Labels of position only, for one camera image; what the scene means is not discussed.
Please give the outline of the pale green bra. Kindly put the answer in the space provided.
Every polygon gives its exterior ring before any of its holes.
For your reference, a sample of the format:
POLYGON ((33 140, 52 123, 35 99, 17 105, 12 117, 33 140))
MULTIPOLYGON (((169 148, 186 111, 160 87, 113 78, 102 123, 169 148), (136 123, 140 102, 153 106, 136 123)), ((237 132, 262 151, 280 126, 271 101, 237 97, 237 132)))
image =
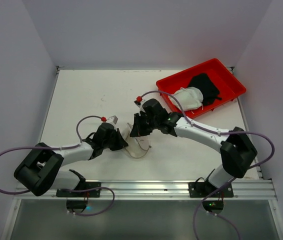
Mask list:
POLYGON ((172 104, 180 110, 180 106, 191 119, 195 118, 195 110, 202 111, 204 109, 204 96, 196 87, 181 87, 172 97, 169 96, 172 104))

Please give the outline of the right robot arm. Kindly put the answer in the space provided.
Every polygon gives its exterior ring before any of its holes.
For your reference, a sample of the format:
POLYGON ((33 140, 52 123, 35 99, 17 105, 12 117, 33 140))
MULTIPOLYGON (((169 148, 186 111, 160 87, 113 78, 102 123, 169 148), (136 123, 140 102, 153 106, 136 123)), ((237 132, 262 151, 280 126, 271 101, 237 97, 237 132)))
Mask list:
POLYGON ((153 130, 174 137, 201 143, 220 153, 221 165, 212 170, 204 182, 194 184, 201 194, 210 194, 232 178, 243 178, 257 156, 257 150, 244 130, 217 128, 198 123, 179 112, 167 112, 154 98, 138 97, 134 102, 139 112, 134 114, 131 137, 144 137, 153 130))

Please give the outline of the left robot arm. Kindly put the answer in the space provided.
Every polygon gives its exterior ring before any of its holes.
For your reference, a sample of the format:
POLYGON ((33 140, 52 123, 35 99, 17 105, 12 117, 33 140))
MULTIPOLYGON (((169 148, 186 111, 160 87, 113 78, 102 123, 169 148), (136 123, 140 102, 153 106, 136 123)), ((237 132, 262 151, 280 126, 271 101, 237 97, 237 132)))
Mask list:
POLYGON ((110 123, 102 123, 93 137, 87 137, 81 145, 72 149, 52 150, 41 142, 19 164, 13 176, 35 196, 50 189, 81 191, 86 179, 76 170, 61 170, 61 167, 79 161, 99 157, 105 149, 118 151, 128 147, 127 129, 120 132, 110 123))

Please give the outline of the white mesh laundry bag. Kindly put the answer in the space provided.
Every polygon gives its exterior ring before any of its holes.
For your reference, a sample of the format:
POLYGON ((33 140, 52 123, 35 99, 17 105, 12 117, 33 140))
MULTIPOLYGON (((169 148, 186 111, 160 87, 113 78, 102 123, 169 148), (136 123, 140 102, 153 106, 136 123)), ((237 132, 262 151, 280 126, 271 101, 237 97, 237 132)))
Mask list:
POLYGON ((133 159, 141 159, 146 156, 151 148, 148 136, 131 137, 133 125, 127 123, 121 135, 128 144, 123 150, 133 159))

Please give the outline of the black bra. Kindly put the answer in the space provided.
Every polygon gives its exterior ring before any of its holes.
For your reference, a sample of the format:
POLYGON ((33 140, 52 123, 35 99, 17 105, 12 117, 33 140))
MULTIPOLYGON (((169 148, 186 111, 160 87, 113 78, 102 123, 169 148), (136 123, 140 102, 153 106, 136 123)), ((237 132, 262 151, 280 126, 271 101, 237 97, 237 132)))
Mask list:
POLYGON ((212 105, 215 100, 222 100, 222 98, 219 96, 219 89, 215 86, 206 73, 200 73, 196 76, 193 76, 187 87, 194 87, 200 90, 203 96, 202 104, 204 106, 212 105))

